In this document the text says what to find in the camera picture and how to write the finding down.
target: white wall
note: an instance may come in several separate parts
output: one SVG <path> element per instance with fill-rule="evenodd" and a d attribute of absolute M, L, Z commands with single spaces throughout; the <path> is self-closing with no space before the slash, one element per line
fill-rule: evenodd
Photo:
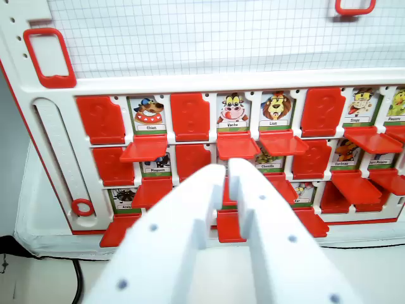
<path fill-rule="evenodd" d="M 0 72 L 0 236 L 14 231 L 30 138 Z"/>

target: grid paper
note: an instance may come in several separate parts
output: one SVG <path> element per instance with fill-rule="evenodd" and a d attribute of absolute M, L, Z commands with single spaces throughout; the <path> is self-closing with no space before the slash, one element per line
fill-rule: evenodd
<path fill-rule="evenodd" d="M 405 1 L 48 0 L 78 78 L 405 67 Z M 347 0 L 365 8 L 370 0 Z"/>

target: red handle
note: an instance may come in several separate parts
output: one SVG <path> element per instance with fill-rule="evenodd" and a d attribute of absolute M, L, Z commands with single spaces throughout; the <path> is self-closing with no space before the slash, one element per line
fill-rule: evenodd
<path fill-rule="evenodd" d="M 61 45 L 63 57 L 65 58 L 65 63 L 68 68 L 69 75 L 61 76 L 61 75 L 53 75 L 53 76 L 45 76 L 41 72 L 41 68 L 39 67 L 38 59 L 35 55 L 34 48 L 31 45 L 30 36 L 31 35 L 55 35 L 59 43 Z M 76 86 L 76 77 L 75 73 L 73 72 L 72 64 L 70 63 L 70 58 L 68 54 L 68 50 L 66 48 L 65 40 L 61 32 L 55 28 L 44 27 L 44 28 L 30 28 L 29 30 L 24 31 L 24 41 L 27 45 L 28 52 L 30 53 L 32 63 L 34 64 L 35 71 L 37 72 L 37 76 L 39 82 L 48 89 L 63 89 L 67 87 L 75 87 Z"/>
<path fill-rule="evenodd" d="M 340 3 L 342 2 L 342 0 L 336 0 L 336 11 L 338 14 L 342 15 L 342 16 L 357 16 L 357 15 L 367 15 L 369 13 L 371 13 L 375 7 L 375 1 L 376 0 L 371 0 L 370 2 L 370 6 L 368 8 L 364 8 L 364 9 L 359 9 L 359 8 L 350 8 L 350 9 L 343 9 L 340 6 Z"/>

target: black cable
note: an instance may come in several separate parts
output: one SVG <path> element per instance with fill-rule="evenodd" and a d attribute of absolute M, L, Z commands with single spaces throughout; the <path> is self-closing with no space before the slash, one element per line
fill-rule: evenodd
<path fill-rule="evenodd" d="M 80 300 L 82 299 L 83 296 L 83 286 L 84 286 L 84 281 L 83 281 L 83 273 L 82 273 L 82 268 L 80 267 L 79 261 L 74 258 L 72 260 L 73 266 L 75 267 L 75 272 L 76 272 L 76 278 L 77 278 L 77 289 L 76 289 L 76 294 L 75 297 L 73 298 L 72 304 L 78 304 L 80 303 Z"/>

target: animal character card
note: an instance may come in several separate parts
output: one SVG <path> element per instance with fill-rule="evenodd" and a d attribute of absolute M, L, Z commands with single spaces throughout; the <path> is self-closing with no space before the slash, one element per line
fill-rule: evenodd
<path fill-rule="evenodd" d="M 143 177 L 171 176 L 170 155 L 158 157 L 154 161 L 143 161 L 140 163 L 140 170 Z"/>
<path fill-rule="evenodd" d="M 283 172 L 285 156 L 271 156 L 260 142 L 258 146 L 260 154 L 256 156 L 254 166 L 262 173 Z"/>
<path fill-rule="evenodd" d="M 374 154 L 373 158 L 368 164 L 369 169 L 386 169 L 392 168 L 397 160 L 398 154 L 387 153 L 387 154 Z"/>
<path fill-rule="evenodd" d="M 344 110 L 344 127 L 373 125 L 383 96 L 370 87 L 354 88 L 352 101 Z"/>
<path fill-rule="evenodd" d="M 346 138 L 337 142 L 330 170 L 355 170 L 360 165 L 363 152 L 359 146 Z"/>
<path fill-rule="evenodd" d="M 405 88 L 396 90 L 384 125 L 405 125 Z"/>
<path fill-rule="evenodd" d="M 239 93 L 218 95 L 216 116 L 218 132 L 247 131 L 251 118 L 251 102 L 244 100 Z"/>
<path fill-rule="evenodd" d="M 132 208 L 137 188 L 115 188 L 107 189 L 107 191 L 115 214 L 141 212 L 138 208 Z"/>
<path fill-rule="evenodd" d="M 312 182 L 292 182 L 291 186 L 298 194 L 298 199 L 294 200 L 292 207 L 309 207 L 314 203 L 316 188 Z"/>
<path fill-rule="evenodd" d="M 153 97 L 128 97 L 134 134 L 166 134 L 165 109 Z"/>
<path fill-rule="evenodd" d="M 259 130 L 284 130 L 291 128 L 295 99 L 289 92 L 271 92 L 262 95 Z"/>

